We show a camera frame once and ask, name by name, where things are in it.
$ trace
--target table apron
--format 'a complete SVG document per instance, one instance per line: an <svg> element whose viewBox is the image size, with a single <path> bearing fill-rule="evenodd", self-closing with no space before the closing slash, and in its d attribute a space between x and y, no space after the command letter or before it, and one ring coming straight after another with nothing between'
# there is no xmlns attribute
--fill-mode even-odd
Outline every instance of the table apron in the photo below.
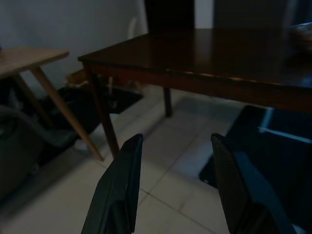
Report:
<svg viewBox="0 0 312 234"><path fill-rule="evenodd" d="M140 69L85 65L94 74L120 77L197 94L312 114L312 91L308 88L204 77L194 74L164 74Z"/></svg>

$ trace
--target black rug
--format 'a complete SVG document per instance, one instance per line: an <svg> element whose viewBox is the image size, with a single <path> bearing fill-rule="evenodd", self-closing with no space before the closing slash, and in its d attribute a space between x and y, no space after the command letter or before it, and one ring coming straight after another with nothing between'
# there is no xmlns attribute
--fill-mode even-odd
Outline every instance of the black rug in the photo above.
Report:
<svg viewBox="0 0 312 234"><path fill-rule="evenodd" d="M308 186L305 190L311 191L311 175L308 175L311 174L309 171L312 167L311 146L283 136L259 133L258 126L264 114L265 109L245 107L226 137L234 151L247 154L254 166L275 188L283 204L288 206L289 199L299 190L292 191L293 188L299 188L303 178ZM312 139L312 116L275 110L268 128ZM213 157L204 166L199 178L217 188ZM309 199L308 205L303 204L307 199ZM305 213L311 215L312 205L306 191L300 206L308 208Z"/></svg>
<svg viewBox="0 0 312 234"><path fill-rule="evenodd" d="M94 104L92 94L84 90L68 88L60 89L58 92L68 107L75 114L83 128L90 134L100 124L99 115ZM107 93L108 89L106 87L103 88L103 98L108 100L110 108L109 112L114 114L120 114L142 98L142 95L140 94L118 89L113 89L112 95L107 95ZM63 114L58 110L49 97L42 102L42 106L52 119L55 128L73 131L72 126L64 118ZM59 154L71 147L77 139L79 139L79 136L62 148L56 148L46 144L44 150L38 158L39 165L43 166L57 157Z"/></svg>

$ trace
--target white tile floor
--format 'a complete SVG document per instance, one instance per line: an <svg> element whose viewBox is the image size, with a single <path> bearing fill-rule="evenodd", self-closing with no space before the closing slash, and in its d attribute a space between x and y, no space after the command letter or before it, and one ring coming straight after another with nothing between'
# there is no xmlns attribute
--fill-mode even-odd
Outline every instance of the white tile floor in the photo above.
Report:
<svg viewBox="0 0 312 234"><path fill-rule="evenodd" d="M212 153L212 132L225 134L244 104L172 91L174 114L164 118L162 90L114 122L121 145L144 134L137 234L228 234L216 189L197 178ZM112 161L99 127L99 162L70 149L0 206L1 234L79 234L96 184Z"/></svg>

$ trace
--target table top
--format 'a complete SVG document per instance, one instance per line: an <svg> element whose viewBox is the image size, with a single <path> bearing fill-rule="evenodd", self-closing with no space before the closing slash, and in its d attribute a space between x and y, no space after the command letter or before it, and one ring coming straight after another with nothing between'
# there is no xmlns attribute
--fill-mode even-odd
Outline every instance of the table top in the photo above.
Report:
<svg viewBox="0 0 312 234"><path fill-rule="evenodd" d="M287 35L277 30L162 31L78 59L88 64L161 73L312 87L312 56L292 48Z"/></svg>
<svg viewBox="0 0 312 234"><path fill-rule="evenodd" d="M67 50L14 47L0 50L0 78L15 75L69 55Z"/></svg>

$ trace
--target table leg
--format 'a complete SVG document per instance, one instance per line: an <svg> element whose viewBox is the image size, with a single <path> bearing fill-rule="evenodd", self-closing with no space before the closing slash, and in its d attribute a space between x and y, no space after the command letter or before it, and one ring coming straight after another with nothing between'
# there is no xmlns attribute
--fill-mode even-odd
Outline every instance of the table leg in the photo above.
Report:
<svg viewBox="0 0 312 234"><path fill-rule="evenodd" d="M35 95L32 93L30 88L27 86L23 78L17 74L13 76L14 81L19 86L19 88L22 90L24 95L28 98L30 103L34 106L34 108L38 111L38 114L42 117L42 119L45 121L45 123L50 127L53 128L53 122L46 113L46 111L42 108L38 100L36 99Z"/></svg>
<svg viewBox="0 0 312 234"><path fill-rule="evenodd" d="M45 89L47 94L50 96L54 104L59 108L59 110L63 113L67 121L72 125L74 130L79 134L79 136L86 142L89 146L90 150L95 154L98 160L103 161L101 154L96 148L95 144L91 141L88 134L78 122L72 111L68 108L66 103L63 101L61 96L58 94L56 89L53 87L52 83L49 81L47 76L41 70L41 68L33 68L31 69L32 74L36 77L41 86Z"/></svg>
<svg viewBox="0 0 312 234"><path fill-rule="evenodd" d="M165 111L166 117L172 116L172 107L171 107L171 94L170 89L164 87L164 99L165 99Z"/></svg>
<svg viewBox="0 0 312 234"><path fill-rule="evenodd" d="M115 158L117 156L117 153L119 152L119 146L118 146L114 128L111 122L111 118L109 116L108 104L106 100L103 100L103 98L100 95L101 90L100 90L100 84L99 84L97 76L95 74L92 74L87 66L84 66L84 71L89 80L89 84L93 93L94 101L97 107L98 114L101 118L101 122L105 131L105 135L106 135L109 147L111 149L113 157Z"/></svg>

